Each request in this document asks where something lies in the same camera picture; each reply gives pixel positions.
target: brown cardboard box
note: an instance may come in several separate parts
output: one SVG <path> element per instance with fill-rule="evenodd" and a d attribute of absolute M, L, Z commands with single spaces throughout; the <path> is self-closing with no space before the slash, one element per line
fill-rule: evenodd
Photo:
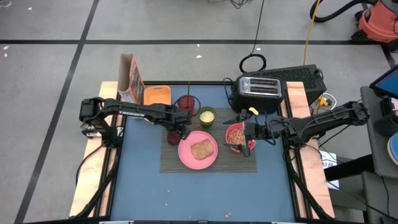
<path fill-rule="evenodd" d="M 145 86 L 136 63 L 136 57 L 133 54 L 121 54 L 118 92 L 122 100 L 143 104 L 144 90 Z"/>

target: bread slice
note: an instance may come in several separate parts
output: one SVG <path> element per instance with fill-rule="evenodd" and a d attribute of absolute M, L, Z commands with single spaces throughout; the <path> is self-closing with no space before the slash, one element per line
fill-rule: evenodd
<path fill-rule="evenodd" d="M 202 142 L 196 143 L 191 146 L 191 151 L 196 159 L 204 159 L 208 156 L 211 156 L 213 153 L 213 146 L 211 145 L 211 142 L 206 139 Z"/>

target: placemat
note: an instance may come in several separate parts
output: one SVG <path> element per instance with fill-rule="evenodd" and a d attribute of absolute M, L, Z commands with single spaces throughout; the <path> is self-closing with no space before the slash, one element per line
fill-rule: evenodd
<path fill-rule="evenodd" d="M 257 162 L 255 149 L 251 150 L 249 157 L 243 157 L 242 153 L 232 151 L 225 146 L 225 132 L 230 124 L 223 122 L 233 119 L 237 116 L 235 111 L 229 108 L 215 108 L 216 119 L 213 126 L 204 129 L 200 126 L 199 115 L 192 118 L 192 125 L 188 126 L 191 131 L 206 131 L 211 134 L 218 144 L 218 155 L 214 163 L 203 170 L 193 170 L 186 167 L 178 157 L 178 145 L 171 146 L 167 142 L 167 131 L 162 133 L 162 150 L 160 153 L 160 172 L 236 172 L 252 173 L 257 172 Z"/>

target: toaster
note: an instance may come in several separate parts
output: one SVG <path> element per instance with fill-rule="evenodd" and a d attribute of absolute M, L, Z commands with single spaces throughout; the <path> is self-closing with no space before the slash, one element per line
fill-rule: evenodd
<path fill-rule="evenodd" d="M 250 107 L 267 114 L 275 113 L 284 99 L 287 85 L 278 78 L 241 75 L 232 87 L 231 107 L 236 112 Z"/>

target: black floor tape line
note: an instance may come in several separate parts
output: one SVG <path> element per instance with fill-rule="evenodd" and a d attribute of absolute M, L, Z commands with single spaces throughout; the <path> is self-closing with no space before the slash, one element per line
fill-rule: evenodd
<path fill-rule="evenodd" d="M 157 45 L 157 44 L 253 44 L 254 40 L 82 40 L 90 45 Z M 0 40 L 0 44 L 80 44 L 81 40 Z M 263 45 L 305 45 L 305 40 L 257 40 Z M 377 42 L 365 40 L 310 40 L 309 45 L 376 45 Z"/>
<path fill-rule="evenodd" d="M 392 58 L 390 50 L 385 44 L 381 45 L 381 49 L 383 49 L 384 56 L 386 56 L 387 62 L 390 65 L 390 68 L 393 68 L 396 65 L 396 61 Z"/>
<path fill-rule="evenodd" d="M 26 188 L 24 198 L 22 199 L 22 202 L 19 207 L 19 210 L 18 210 L 18 213 L 17 213 L 14 223 L 23 223 L 24 222 L 24 219 L 25 219 L 25 216 L 27 213 L 27 209 L 29 207 L 30 201 L 32 200 L 32 196 L 35 191 L 37 181 L 39 180 L 39 176 L 40 176 L 40 173 L 41 173 L 43 165 L 44 165 L 44 160 L 47 157 L 47 153 L 50 148 L 50 143 L 53 138 L 55 128 L 57 127 L 57 123 L 60 118 L 63 105 L 65 104 L 65 99 L 67 97 L 68 90 L 69 90 L 70 84 L 72 82 L 73 75 L 75 74 L 76 66 L 79 62 L 81 51 L 83 50 L 84 40 L 87 38 L 88 30 L 90 29 L 91 23 L 93 22 L 93 18 L 94 18 L 94 14 L 95 14 L 98 2 L 99 2 L 99 0 L 93 1 L 93 5 L 90 9 L 90 13 L 88 14 L 86 25 L 85 25 L 83 32 L 81 34 L 81 37 L 80 37 L 80 42 L 76 48 L 75 55 L 73 56 L 73 60 L 70 65 L 68 75 L 67 75 L 67 77 L 65 79 L 65 83 L 63 84 L 63 87 L 62 87 L 60 98 L 58 99 L 57 106 L 55 107 L 55 111 L 52 116 L 50 126 L 47 130 L 47 134 L 45 135 L 44 142 L 43 142 L 42 148 L 39 153 L 39 157 L 37 158 L 36 165 L 34 167 L 32 175 L 30 177 L 30 181 Z"/>

